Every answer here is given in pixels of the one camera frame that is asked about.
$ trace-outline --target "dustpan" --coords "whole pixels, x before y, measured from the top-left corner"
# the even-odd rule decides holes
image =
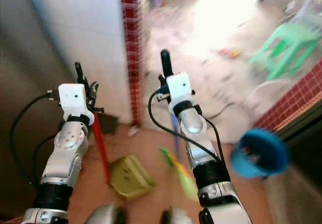
[[[134,154],[122,156],[110,164],[111,186],[126,199],[153,189],[155,183]]]

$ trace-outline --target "red tiled wall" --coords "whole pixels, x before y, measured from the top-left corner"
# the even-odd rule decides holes
[[[312,99],[317,96],[320,99],[321,93],[322,59],[282,99],[265,113],[254,124],[254,127],[265,128],[271,131],[278,130],[278,126],[281,126],[285,119],[297,117],[296,113],[300,115],[301,109],[307,108]]]
[[[122,0],[127,67],[134,125],[142,120],[142,44],[140,1]]]

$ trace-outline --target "tiled floor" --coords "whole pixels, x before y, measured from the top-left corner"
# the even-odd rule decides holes
[[[169,49],[175,72],[186,71],[196,91],[194,99],[204,114],[211,116],[230,102],[243,102],[265,81],[266,72],[248,63],[257,50],[281,24],[283,9],[291,0],[167,0],[165,7],[153,10],[147,19],[150,29],[148,42],[149,74],[145,79],[146,103],[159,86],[162,73],[159,52]],[[300,7],[302,0],[296,1]],[[241,55],[230,59],[218,54],[222,48],[236,49]],[[268,110],[322,55],[316,50],[300,74],[287,84],[261,88],[259,113]],[[158,120],[170,125],[165,105],[155,104]],[[252,125],[249,112],[231,106],[213,122],[225,142],[236,142]],[[144,126],[155,128],[148,114]]]
[[[198,223],[198,212],[202,209],[198,202],[189,200],[183,193],[176,174],[162,160],[160,147],[173,151],[173,137],[159,131],[142,129],[133,137],[128,137],[129,127],[119,125],[116,136],[104,137],[109,159],[127,153],[134,153],[156,182],[150,193],[134,200],[121,199],[105,183],[100,156],[95,145],[85,156],[76,188],[70,202],[70,223],[83,223],[87,216],[98,206],[111,202],[122,204],[129,214],[129,224],[157,224],[162,211],[170,206],[184,209]],[[237,177],[229,166],[229,153],[232,146],[223,145],[232,182],[247,209],[253,224],[271,224],[266,191],[258,179],[246,180]],[[187,159],[184,165],[189,171]]]

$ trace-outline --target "plastic stool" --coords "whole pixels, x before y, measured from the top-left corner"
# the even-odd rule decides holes
[[[321,35],[302,25],[283,24],[275,30],[250,63],[263,64],[269,71],[267,80],[277,79],[286,72],[294,76],[318,46],[320,39]],[[272,47],[275,40],[279,42]]]

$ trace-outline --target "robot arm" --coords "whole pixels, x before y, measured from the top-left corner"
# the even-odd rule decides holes
[[[69,199],[88,149],[88,126],[94,115],[87,109],[83,84],[63,84],[58,91],[66,122],[55,137],[33,207],[25,212],[22,224],[68,223]]]
[[[200,224],[251,224],[251,220],[230,182],[225,164],[207,136],[207,122],[200,107],[193,106],[189,76],[185,72],[173,74],[170,55],[161,52],[164,77],[159,76],[162,85],[169,90],[167,100],[170,112],[179,121],[181,132],[190,140],[199,143],[203,149],[186,141],[186,152],[198,187],[199,202],[204,210],[199,213]]]

